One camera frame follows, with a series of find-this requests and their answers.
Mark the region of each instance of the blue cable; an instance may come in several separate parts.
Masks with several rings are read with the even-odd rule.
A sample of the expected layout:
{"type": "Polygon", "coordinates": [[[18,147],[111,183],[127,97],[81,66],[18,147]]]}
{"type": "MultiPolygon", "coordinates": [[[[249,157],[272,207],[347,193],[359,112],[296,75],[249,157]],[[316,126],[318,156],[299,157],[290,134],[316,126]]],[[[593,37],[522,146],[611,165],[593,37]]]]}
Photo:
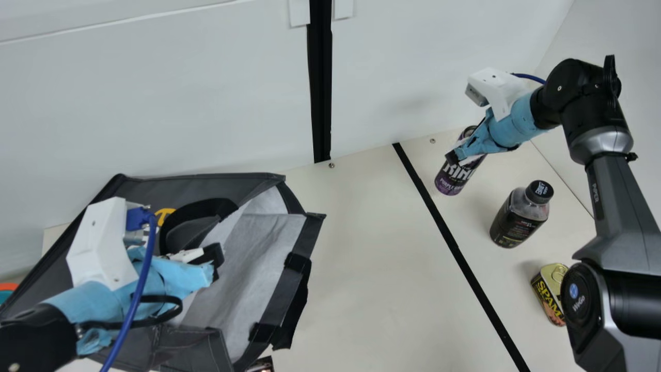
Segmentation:
{"type": "Polygon", "coordinates": [[[537,77],[537,76],[534,76],[534,75],[528,75],[527,73],[513,73],[512,75],[514,75],[516,77],[520,77],[522,79],[530,79],[530,80],[536,81],[536,82],[538,82],[542,85],[546,85],[546,80],[542,79],[541,77],[537,77]]]}
{"type": "Polygon", "coordinates": [[[151,266],[151,256],[154,253],[154,242],[156,241],[156,216],[149,213],[149,240],[147,241],[147,250],[145,252],[145,260],[142,262],[142,270],[140,271],[140,277],[137,280],[136,292],[133,294],[133,299],[131,301],[131,306],[129,306],[128,312],[122,324],[122,329],[115,340],[115,344],[108,354],[108,359],[106,363],[103,363],[100,372],[108,372],[112,364],[115,362],[117,355],[122,349],[122,344],[128,335],[128,331],[131,329],[131,323],[136,317],[137,307],[140,305],[140,298],[142,298],[142,292],[145,290],[145,284],[147,283],[147,274],[149,274],[149,267],[151,266]]]}

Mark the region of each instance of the white table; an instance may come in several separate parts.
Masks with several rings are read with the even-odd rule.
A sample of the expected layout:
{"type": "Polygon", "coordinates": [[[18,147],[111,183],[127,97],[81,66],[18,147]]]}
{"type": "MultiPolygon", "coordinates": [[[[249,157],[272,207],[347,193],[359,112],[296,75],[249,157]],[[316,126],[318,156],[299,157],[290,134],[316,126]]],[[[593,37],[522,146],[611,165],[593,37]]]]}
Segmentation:
{"type": "MultiPolygon", "coordinates": [[[[439,194],[433,178],[458,132],[403,147],[530,369],[579,371],[566,330],[546,319],[529,280],[544,264],[571,264],[592,219],[531,145],[489,156],[460,195],[439,194]],[[538,178],[555,189],[551,219],[516,249],[495,246],[487,231],[496,210],[514,187],[538,178]]],[[[394,149],[333,163],[284,172],[303,207],[328,217],[307,306],[292,349],[273,353],[276,370],[516,371],[394,149]]],[[[47,229],[45,246],[56,229],[47,229]]],[[[62,371],[91,371],[92,363],[62,371]]]]}
{"type": "Polygon", "coordinates": [[[530,143],[487,156],[460,194],[441,194],[434,178],[460,132],[417,138],[402,146],[530,370],[582,371],[574,364],[566,328],[548,321],[529,281],[543,265],[574,263],[572,254],[595,235],[592,217],[530,143]],[[488,229],[498,209],[512,189],[536,179],[555,190],[549,220],[517,248],[496,246],[488,229]]]}
{"type": "Polygon", "coordinates": [[[328,214],[278,372],[515,371],[390,146],[285,172],[328,214]]]}

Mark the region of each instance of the spam can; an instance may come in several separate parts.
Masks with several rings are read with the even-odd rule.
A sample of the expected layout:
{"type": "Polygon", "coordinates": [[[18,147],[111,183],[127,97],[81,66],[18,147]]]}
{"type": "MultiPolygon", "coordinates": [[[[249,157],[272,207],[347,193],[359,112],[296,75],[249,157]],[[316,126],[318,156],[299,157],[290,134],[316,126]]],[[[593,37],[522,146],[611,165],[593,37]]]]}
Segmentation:
{"type": "Polygon", "coordinates": [[[564,326],[564,314],[560,303],[560,284],[568,267],[561,263],[546,265],[530,281],[539,303],[549,317],[551,323],[558,327],[564,326]]]}

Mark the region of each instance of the orange object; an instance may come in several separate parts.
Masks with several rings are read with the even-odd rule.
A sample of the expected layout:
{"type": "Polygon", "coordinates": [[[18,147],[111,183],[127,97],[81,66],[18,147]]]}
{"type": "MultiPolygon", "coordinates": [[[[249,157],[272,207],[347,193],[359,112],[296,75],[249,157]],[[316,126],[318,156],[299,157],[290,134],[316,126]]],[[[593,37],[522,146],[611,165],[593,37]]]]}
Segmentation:
{"type": "Polygon", "coordinates": [[[0,291],[16,291],[18,287],[16,283],[0,283],[0,291]]]}

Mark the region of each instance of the white wall panel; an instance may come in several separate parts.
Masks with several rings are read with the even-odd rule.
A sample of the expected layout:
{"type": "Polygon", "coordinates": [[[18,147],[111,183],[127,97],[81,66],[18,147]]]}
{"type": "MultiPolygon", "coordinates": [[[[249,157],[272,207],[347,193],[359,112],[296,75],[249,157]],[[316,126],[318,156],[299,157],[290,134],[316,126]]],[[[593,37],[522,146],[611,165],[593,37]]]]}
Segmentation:
{"type": "MultiPolygon", "coordinates": [[[[606,54],[615,54],[622,80],[619,102],[635,141],[633,151],[640,156],[631,169],[657,220],[661,218],[661,199],[653,195],[661,182],[661,86],[655,80],[661,66],[660,15],[658,0],[576,0],[537,68],[537,74],[546,77],[566,58],[602,66],[606,54]]],[[[563,131],[558,128],[533,142],[592,213],[585,171],[569,158],[563,131]]]]}
{"type": "Polygon", "coordinates": [[[3,0],[0,1],[0,40],[230,1],[252,0],[3,0]]]}
{"type": "Polygon", "coordinates": [[[356,0],[332,24],[332,155],[476,124],[467,76],[532,72],[571,3],[356,0]]]}
{"type": "Polygon", "coordinates": [[[0,276],[115,173],[311,163],[306,45],[287,0],[0,43],[0,276]]]}

